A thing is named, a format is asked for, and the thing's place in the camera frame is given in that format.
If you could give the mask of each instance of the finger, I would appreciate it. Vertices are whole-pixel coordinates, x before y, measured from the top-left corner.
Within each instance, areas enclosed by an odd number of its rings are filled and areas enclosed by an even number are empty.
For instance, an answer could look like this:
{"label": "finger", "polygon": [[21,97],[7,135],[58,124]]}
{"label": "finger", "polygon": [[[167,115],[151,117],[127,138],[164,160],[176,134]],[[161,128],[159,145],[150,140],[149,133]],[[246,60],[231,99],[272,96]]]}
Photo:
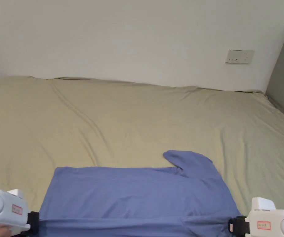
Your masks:
{"label": "finger", "polygon": [[10,237],[11,231],[7,227],[0,228],[0,237]]}

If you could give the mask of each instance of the fitted sheet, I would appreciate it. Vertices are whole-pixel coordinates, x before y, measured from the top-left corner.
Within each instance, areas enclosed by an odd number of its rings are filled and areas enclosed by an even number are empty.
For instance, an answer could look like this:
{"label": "fitted sheet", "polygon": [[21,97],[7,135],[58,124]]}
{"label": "fitted sheet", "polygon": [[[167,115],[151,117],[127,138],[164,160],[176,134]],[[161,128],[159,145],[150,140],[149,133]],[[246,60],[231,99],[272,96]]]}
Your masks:
{"label": "fitted sheet", "polygon": [[262,93],[84,78],[0,80],[0,189],[38,211],[57,167],[171,167],[166,150],[209,157],[242,214],[284,209],[284,114]]}

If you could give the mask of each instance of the sticker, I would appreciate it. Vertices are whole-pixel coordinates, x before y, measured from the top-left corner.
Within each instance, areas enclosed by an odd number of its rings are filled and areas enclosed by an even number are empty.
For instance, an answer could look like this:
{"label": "sticker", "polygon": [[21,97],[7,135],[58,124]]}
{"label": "sticker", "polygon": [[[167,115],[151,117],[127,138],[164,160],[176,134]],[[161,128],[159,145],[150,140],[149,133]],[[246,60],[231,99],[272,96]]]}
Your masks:
{"label": "sticker", "polygon": [[271,230],[272,226],[270,222],[257,222],[257,228],[259,230]]}
{"label": "sticker", "polygon": [[18,215],[22,215],[22,214],[23,214],[23,209],[22,209],[22,207],[18,207],[18,206],[14,205],[14,204],[12,205],[11,211],[12,211],[13,213],[18,214]]}

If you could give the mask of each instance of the wall socket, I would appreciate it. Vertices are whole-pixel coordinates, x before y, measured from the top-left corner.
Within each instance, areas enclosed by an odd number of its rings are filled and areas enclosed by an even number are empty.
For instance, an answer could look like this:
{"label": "wall socket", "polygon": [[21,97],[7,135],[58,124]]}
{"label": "wall socket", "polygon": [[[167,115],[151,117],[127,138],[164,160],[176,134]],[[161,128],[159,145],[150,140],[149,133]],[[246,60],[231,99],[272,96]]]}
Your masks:
{"label": "wall socket", "polygon": [[250,64],[254,55],[253,50],[229,50],[226,64]]}

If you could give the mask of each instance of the blue cloth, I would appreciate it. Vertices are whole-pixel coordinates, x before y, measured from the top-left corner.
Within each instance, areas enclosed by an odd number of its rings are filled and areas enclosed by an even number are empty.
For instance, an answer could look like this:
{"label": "blue cloth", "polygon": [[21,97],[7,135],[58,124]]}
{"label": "blue cloth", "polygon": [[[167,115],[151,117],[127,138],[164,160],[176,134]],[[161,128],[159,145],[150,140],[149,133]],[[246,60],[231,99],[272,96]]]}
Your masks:
{"label": "blue cloth", "polygon": [[240,215],[207,157],[170,150],[171,168],[57,168],[40,209],[40,237],[228,237]]}

